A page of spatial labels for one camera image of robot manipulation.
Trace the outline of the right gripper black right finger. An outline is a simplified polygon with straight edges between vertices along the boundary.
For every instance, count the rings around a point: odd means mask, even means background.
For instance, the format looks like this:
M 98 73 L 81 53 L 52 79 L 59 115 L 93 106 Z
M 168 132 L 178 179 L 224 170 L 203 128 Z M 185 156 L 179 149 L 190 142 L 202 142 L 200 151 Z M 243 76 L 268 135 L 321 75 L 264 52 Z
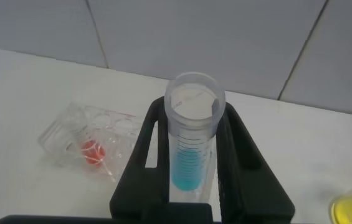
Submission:
M 295 206 L 230 103 L 216 147 L 221 222 L 290 223 Z

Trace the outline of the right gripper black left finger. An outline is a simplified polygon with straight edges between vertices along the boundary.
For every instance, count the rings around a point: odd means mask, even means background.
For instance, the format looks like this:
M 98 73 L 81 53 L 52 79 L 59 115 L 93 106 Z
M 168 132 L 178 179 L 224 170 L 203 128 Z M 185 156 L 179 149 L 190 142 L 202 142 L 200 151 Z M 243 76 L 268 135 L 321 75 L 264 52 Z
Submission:
M 157 128 L 157 165 L 146 167 L 154 126 Z M 152 205 L 169 202 L 169 137 L 164 98 L 152 102 L 125 170 L 110 200 L 114 219 L 139 220 Z

